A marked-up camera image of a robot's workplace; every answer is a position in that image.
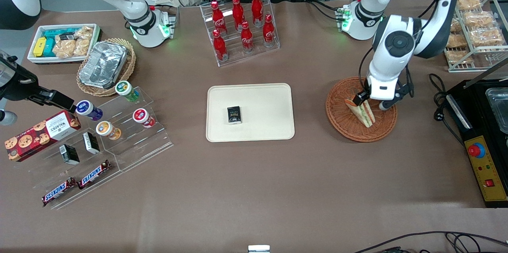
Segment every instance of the wicker basket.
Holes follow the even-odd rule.
[[[136,54],[134,53],[134,49],[133,49],[132,45],[127,40],[119,39],[119,38],[112,38],[112,39],[107,39],[104,41],[121,44],[121,45],[125,46],[127,48],[127,50],[129,50],[129,54],[127,55],[127,60],[125,61],[125,64],[122,67],[122,71],[120,72],[120,75],[118,76],[118,79],[117,79],[118,81],[127,80],[129,78],[129,76],[131,76],[131,74],[134,72],[134,65],[136,64]],[[83,92],[85,92],[85,93],[88,93],[88,94],[91,94],[94,96],[98,96],[98,97],[106,97],[106,96],[111,96],[111,95],[115,94],[116,92],[115,92],[114,87],[110,88],[110,89],[102,89],[102,88],[98,88],[98,87],[84,85],[83,83],[81,83],[81,81],[79,81],[79,72],[83,69],[83,67],[87,63],[88,59],[89,59],[89,57],[87,56],[85,58],[85,60],[83,61],[83,63],[80,65],[79,70],[78,70],[78,75],[76,76],[76,81],[78,81],[79,88],[81,90],[83,90]]]
[[[344,103],[344,99],[351,98],[361,90],[362,86],[357,76],[336,83],[326,98],[326,114],[333,127],[345,137],[361,142],[378,141],[386,137],[395,127],[397,108],[394,105],[383,111],[379,108],[379,101],[369,99],[376,122],[367,128]]]

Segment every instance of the walkers cookie box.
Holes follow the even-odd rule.
[[[81,125],[78,118],[63,110],[16,137],[5,141],[9,160],[23,161],[76,132],[79,128],[81,128]]]

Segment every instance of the coca-cola bottle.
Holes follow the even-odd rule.
[[[243,52],[250,54],[254,50],[254,42],[252,41],[252,32],[249,29],[249,23],[243,21],[242,23],[242,46]]]
[[[256,27],[263,25],[263,2],[261,0],[252,0],[252,23]]]
[[[263,37],[265,38],[265,41],[263,44],[266,47],[272,47],[275,44],[274,40],[274,26],[272,23],[272,15],[266,14],[265,17],[265,25],[263,25]]]
[[[240,4],[240,0],[233,0],[233,19],[235,20],[235,30],[241,33],[245,16],[243,15],[243,7]]]
[[[214,24],[216,29],[221,32],[221,35],[227,35],[227,28],[225,27],[225,20],[222,11],[219,10],[219,3],[217,1],[212,1],[212,20],[214,20]]]
[[[229,56],[227,55],[224,39],[221,38],[221,32],[214,30],[212,33],[214,34],[214,49],[216,49],[217,59],[226,61]]]

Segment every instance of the clear acrylic display stand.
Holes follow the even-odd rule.
[[[245,20],[249,22],[250,31],[252,32],[252,41],[254,42],[254,51],[250,54],[245,54],[243,52],[242,47],[242,39],[240,37],[240,33],[235,30],[235,21],[233,19],[233,0],[218,0],[219,9],[223,12],[225,25],[227,27],[227,35],[223,36],[225,41],[225,46],[227,50],[227,54],[229,59],[227,61],[220,61],[216,55],[217,65],[219,67],[228,65],[231,63],[235,63],[237,61],[251,58],[253,56],[257,56],[259,54],[263,54],[265,52],[271,52],[272,50],[278,50],[281,48],[281,42],[279,40],[279,36],[277,33],[277,26],[275,25],[275,16],[273,14],[272,3],[270,0],[261,0],[263,3],[263,16],[266,14],[272,15],[274,30],[274,40],[275,44],[273,47],[265,47],[263,45],[263,26],[256,27],[252,23],[252,11],[250,10],[250,5],[252,0],[240,0],[243,7],[243,14],[245,16]],[[203,16],[203,20],[205,20],[206,31],[208,33],[208,38],[210,39],[210,43],[212,44],[212,50],[214,54],[216,53],[214,49],[214,36],[212,31],[215,30],[214,20],[212,20],[212,7],[210,3],[205,3],[199,6],[201,9],[201,14]]]
[[[62,184],[68,177],[74,177],[80,181],[92,172],[105,160],[109,160],[111,168],[102,173],[86,188],[78,189],[78,186],[68,189],[61,196],[51,201],[47,206],[58,209],[68,205],[75,199],[100,187],[113,177],[121,175],[142,162],[149,160],[163,150],[173,146],[162,124],[156,122],[151,128],[144,128],[132,119],[134,110],[145,108],[157,121],[151,104],[154,102],[141,88],[135,88],[139,92],[136,102],[129,102],[125,97],[118,96],[98,108],[104,115],[99,121],[92,121],[84,116],[79,116],[81,129],[55,143],[49,148],[33,155],[19,163],[15,168],[29,168],[33,180],[33,188],[40,188],[40,197]],[[113,141],[107,137],[101,137],[95,132],[96,125],[100,121],[109,121],[113,126],[122,131],[119,139]],[[90,132],[98,139],[100,153],[92,154],[85,148],[83,133]],[[60,155],[60,146],[68,145],[76,148],[80,163],[73,166],[65,164]]]

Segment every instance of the table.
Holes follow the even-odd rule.
[[[414,16],[430,1],[392,0],[388,13]],[[355,143],[331,126],[325,98],[334,83],[357,75],[370,41],[339,34],[311,5],[274,7],[281,49],[225,68],[216,66],[198,8],[182,9],[175,39],[153,49],[136,43],[117,11],[44,12],[38,25],[97,23],[104,39],[131,41],[138,56],[132,83],[154,99],[175,146],[60,210],[42,208],[43,193],[31,188],[22,163],[0,159],[2,251],[219,253],[270,244],[274,253],[353,252],[428,230],[506,240],[508,209],[483,208],[464,149],[432,119],[436,90],[427,74],[439,74],[448,88],[474,75],[449,74],[442,56],[413,58],[416,96],[398,104],[393,132]],[[42,86],[76,101],[107,101],[79,90],[76,64],[23,65]],[[294,138],[206,140],[211,86],[282,82],[292,87]],[[27,101],[7,108],[20,119],[2,127],[3,140],[57,111]],[[450,251],[441,235],[393,245]]]

